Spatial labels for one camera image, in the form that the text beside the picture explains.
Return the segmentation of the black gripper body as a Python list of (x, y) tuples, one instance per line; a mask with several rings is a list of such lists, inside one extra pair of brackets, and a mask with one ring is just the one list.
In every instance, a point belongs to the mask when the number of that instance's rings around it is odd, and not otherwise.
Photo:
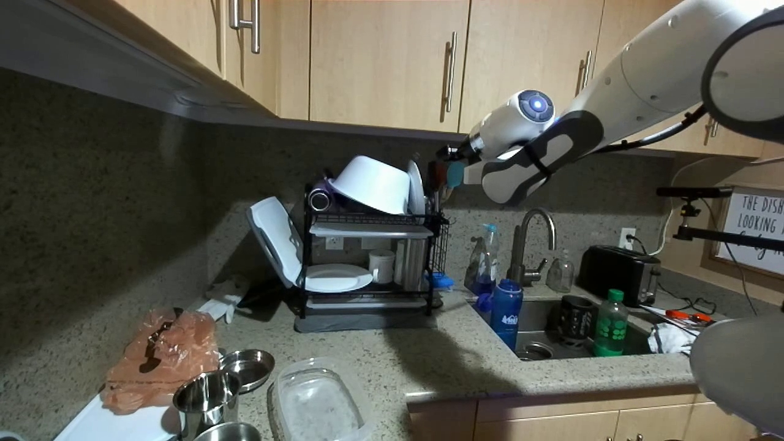
[(465, 161), (471, 154), (473, 150), (468, 144), (446, 144), (435, 151), (440, 161)]

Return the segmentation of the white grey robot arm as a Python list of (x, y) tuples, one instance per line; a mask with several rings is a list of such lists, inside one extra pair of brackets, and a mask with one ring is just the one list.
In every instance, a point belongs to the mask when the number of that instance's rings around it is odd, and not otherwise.
[(682, 0), (629, 39), (563, 112), (536, 88), (513, 94), (451, 154), (459, 186), (517, 203), (580, 156), (629, 148), (676, 112), (784, 143), (784, 0)]

